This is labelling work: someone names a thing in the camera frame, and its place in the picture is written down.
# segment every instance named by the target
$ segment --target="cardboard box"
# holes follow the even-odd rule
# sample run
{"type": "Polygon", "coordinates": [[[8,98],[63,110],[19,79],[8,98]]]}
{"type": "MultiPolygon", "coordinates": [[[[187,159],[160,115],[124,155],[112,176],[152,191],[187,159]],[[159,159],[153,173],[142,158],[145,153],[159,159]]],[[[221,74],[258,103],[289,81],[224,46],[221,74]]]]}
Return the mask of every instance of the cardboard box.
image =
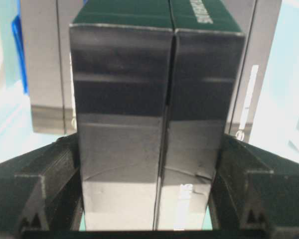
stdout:
{"type": "Polygon", "coordinates": [[[172,37],[161,0],[89,0],[70,27],[88,230],[153,229],[172,37]]]}

